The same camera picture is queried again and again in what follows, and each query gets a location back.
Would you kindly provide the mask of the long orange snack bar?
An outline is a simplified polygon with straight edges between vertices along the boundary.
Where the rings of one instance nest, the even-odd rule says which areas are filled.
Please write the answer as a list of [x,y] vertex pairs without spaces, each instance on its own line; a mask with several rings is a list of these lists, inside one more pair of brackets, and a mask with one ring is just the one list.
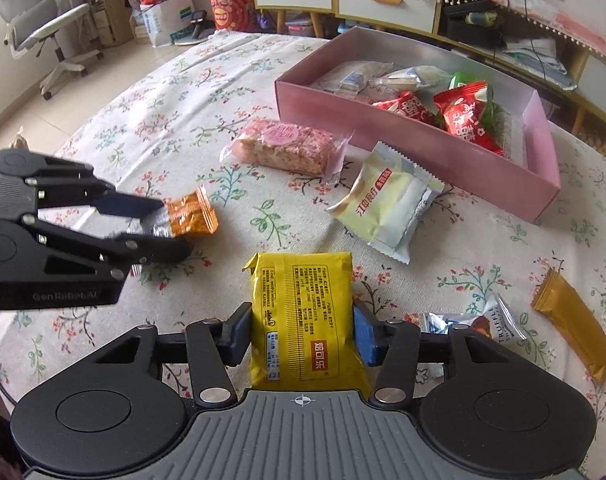
[[532,309],[547,318],[599,384],[606,382],[606,333],[576,290],[555,269],[538,286]]

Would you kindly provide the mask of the silver blue snack packet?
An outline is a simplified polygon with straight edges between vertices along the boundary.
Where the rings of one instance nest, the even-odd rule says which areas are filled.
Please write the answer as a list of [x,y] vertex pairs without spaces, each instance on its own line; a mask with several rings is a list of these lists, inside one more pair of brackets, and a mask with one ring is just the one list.
[[465,326],[509,346],[527,340],[526,332],[518,326],[508,304],[495,292],[486,297],[480,313],[420,313],[419,326],[423,332],[436,335],[447,335],[452,327]]

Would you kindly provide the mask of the pink rice cracker packet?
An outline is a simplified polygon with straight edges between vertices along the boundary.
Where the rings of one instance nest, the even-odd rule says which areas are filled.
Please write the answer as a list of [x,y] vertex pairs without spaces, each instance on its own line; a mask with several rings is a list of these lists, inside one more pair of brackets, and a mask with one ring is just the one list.
[[353,133],[252,118],[221,151],[219,160],[262,166],[333,180],[343,168]]

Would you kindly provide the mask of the white shopping bag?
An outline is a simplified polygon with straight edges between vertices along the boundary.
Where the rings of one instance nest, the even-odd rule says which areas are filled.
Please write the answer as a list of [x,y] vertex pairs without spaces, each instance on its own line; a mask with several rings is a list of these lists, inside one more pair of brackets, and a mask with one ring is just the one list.
[[141,15],[150,44],[161,48],[190,37],[195,30],[192,0],[161,0],[141,6]]

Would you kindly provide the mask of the red snack packet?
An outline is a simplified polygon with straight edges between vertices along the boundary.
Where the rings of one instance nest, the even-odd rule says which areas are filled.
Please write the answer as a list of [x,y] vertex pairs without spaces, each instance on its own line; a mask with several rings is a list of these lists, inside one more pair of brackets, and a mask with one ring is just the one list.
[[495,155],[504,155],[501,145],[494,139],[493,94],[485,80],[439,92],[433,96],[433,102],[451,136]]

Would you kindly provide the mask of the small orange silver snack packet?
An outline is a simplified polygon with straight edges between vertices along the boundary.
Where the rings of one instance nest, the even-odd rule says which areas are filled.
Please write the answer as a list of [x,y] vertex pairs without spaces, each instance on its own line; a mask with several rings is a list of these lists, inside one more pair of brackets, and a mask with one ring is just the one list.
[[204,185],[191,193],[169,200],[140,221],[143,232],[159,237],[196,238],[214,234],[219,226]]

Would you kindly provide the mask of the grey office chair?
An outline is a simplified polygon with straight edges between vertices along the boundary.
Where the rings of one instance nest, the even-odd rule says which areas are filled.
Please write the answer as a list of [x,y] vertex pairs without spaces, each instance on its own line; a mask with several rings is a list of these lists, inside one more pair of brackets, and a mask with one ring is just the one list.
[[42,48],[48,40],[54,44],[54,54],[58,64],[40,82],[39,90],[42,98],[49,101],[52,89],[66,73],[76,73],[82,77],[88,75],[85,62],[90,58],[102,60],[104,54],[100,50],[88,52],[67,58],[56,39],[56,34],[66,26],[71,25],[90,12],[88,3],[72,6],[68,11],[60,9],[61,0],[0,0],[0,16],[6,22],[4,44],[10,49],[12,58],[16,60],[33,48],[38,48],[39,58]]

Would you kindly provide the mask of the floral tablecloth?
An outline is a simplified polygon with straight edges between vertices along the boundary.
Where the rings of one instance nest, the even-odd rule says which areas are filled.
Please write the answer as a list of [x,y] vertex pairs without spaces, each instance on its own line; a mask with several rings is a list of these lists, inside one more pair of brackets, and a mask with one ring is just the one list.
[[172,333],[200,318],[225,318],[250,297],[243,268],[258,252],[350,252],[354,296],[383,320],[478,312],[489,294],[502,296],[524,331],[521,356],[590,402],[597,432],[583,470],[604,476],[606,382],[591,378],[531,301],[556,270],[606,333],[606,158],[553,128],[561,189],[540,220],[524,222],[448,186],[423,215],[410,262],[398,263],[329,214],[350,191],[358,150],[332,184],[221,159],[251,118],[276,116],[275,80],[318,46],[231,32],[188,50],[130,44],[0,129],[0,146],[22,134],[32,150],[88,162],[126,193],[167,200],[204,186],[219,220],[185,262],[135,271],[114,307],[0,315],[0,382],[18,399],[136,325]]

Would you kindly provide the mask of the yellow snack packet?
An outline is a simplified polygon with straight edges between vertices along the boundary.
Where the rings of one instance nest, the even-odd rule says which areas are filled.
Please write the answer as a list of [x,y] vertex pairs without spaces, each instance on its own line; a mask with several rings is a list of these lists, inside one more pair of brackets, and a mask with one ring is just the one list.
[[357,390],[371,385],[355,344],[352,255],[269,254],[251,274],[251,378],[271,391]]

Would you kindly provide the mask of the cream white snack packet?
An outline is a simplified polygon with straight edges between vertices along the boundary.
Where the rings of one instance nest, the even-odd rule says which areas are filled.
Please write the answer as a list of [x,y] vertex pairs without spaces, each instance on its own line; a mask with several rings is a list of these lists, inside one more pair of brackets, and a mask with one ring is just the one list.
[[400,263],[443,181],[383,142],[365,158],[350,192],[328,211],[369,247]]

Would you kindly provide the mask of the black storage box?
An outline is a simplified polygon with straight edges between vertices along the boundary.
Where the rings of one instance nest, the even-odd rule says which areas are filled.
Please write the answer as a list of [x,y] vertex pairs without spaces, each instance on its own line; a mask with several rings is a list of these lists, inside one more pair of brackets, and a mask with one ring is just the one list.
[[501,47],[504,18],[497,8],[489,0],[447,4],[443,8],[445,36],[472,47],[491,50]]

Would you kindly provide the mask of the pink cardboard box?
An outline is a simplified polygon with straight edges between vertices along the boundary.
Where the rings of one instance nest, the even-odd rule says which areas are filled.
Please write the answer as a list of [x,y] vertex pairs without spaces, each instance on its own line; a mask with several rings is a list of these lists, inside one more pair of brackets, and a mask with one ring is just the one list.
[[[504,110],[524,123],[523,164],[451,136],[418,120],[317,90],[313,84],[343,62],[434,65],[486,80]],[[560,191],[560,174],[550,124],[538,92],[499,70],[414,39],[355,27],[325,42],[275,82],[277,110],[284,122],[349,133],[357,148],[389,144],[441,180],[533,222]]]

